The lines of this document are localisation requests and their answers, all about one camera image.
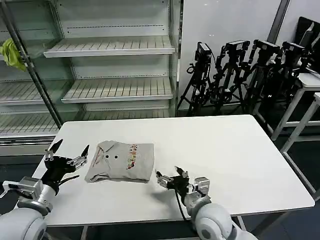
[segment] yellow cloth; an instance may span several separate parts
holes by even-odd
[[[0,46],[0,54],[3,55],[4,61],[8,66],[15,67],[24,72],[27,70],[12,38],[9,38]]]

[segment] white table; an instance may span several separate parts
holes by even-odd
[[[98,143],[154,143],[155,168],[175,175],[174,166],[210,179],[209,195],[231,215],[274,213],[313,207],[315,202],[286,160],[250,115],[75,121],[54,142],[57,155],[73,158],[90,144],[80,177],[63,184],[46,217],[49,226],[181,220],[172,190],[157,184],[101,181],[84,177]],[[46,171],[42,159],[33,177]]]

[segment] gray t-shirt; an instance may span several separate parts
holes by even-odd
[[[153,143],[103,141],[97,145],[85,180],[88,183],[105,179],[149,181],[154,161]]]

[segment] black tripod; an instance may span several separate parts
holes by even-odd
[[[197,49],[195,51],[194,60],[196,61],[195,65],[190,64],[190,67],[187,69],[189,74],[192,74],[192,77],[184,90],[183,95],[177,105],[177,110],[181,106],[183,100],[186,100],[189,103],[189,109],[187,116],[196,116],[198,115],[201,107],[206,103],[206,88],[207,83],[210,86],[210,68],[211,68],[211,55],[212,51],[205,43],[198,42]],[[186,95],[193,86],[191,99],[187,99]]]
[[[298,77],[307,67],[308,55],[309,51],[304,47],[295,43],[283,42],[281,51],[276,58],[277,62],[270,69],[266,85],[262,90],[266,123],[269,120],[269,113],[277,101],[282,98],[286,103],[285,108],[290,105],[296,90],[301,87]],[[301,66],[297,66],[299,59],[302,62]]]
[[[266,83],[270,69],[274,65],[281,64],[280,47],[270,42],[260,41],[258,39],[254,40],[253,42],[252,50],[249,57],[249,64],[252,63],[257,48],[260,49],[258,52],[259,57],[257,59],[257,63],[253,65],[249,72],[249,74],[251,74],[255,71],[255,74],[252,77],[249,86],[247,86],[247,92],[244,97],[245,105],[247,108],[246,112],[249,114],[253,113],[254,106],[257,104],[258,100],[261,99],[261,92]],[[277,54],[275,64],[267,65],[268,61],[274,54]]]
[[[247,72],[250,70],[250,66],[248,62],[244,62],[244,58],[249,48],[249,45],[250,41],[239,40],[229,42],[221,48],[221,53],[217,57],[215,64],[217,74],[213,76],[213,79],[215,80],[213,83],[213,89],[215,89],[215,92],[211,94],[210,100],[211,103],[215,104],[215,111],[213,113],[214,115],[219,114],[221,107],[224,104],[230,103],[232,97],[238,99],[240,101],[240,106],[242,107],[242,110],[245,110],[245,103],[243,99],[241,85],[247,80],[249,76]],[[229,61],[222,68],[221,62],[222,59],[226,56],[226,54],[228,54],[229,56]],[[245,71],[245,74],[243,75],[243,77],[240,77],[242,70]],[[223,86],[219,86],[221,79],[225,76],[225,72],[226,77]],[[229,88],[230,79],[234,72],[234,85]],[[239,97],[235,95],[236,90],[238,90]]]

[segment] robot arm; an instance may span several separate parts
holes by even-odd
[[[47,228],[44,216],[51,212],[52,199],[58,194],[59,186],[77,176],[62,178],[73,173],[87,163],[89,145],[81,156],[67,158],[54,156],[62,139],[52,145],[45,153],[47,171],[41,179],[24,177],[20,182],[4,181],[2,198],[8,191],[16,192],[20,197],[16,209],[0,215],[1,240],[41,240]]]
[[[202,240],[257,240],[236,225],[221,205],[212,203],[208,196],[210,181],[198,177],[189,183],[188,172],[176,167],[178,176],[168,177],[157,171],[157,182],[166,189],[174,189],[180,196],[192,226]]]

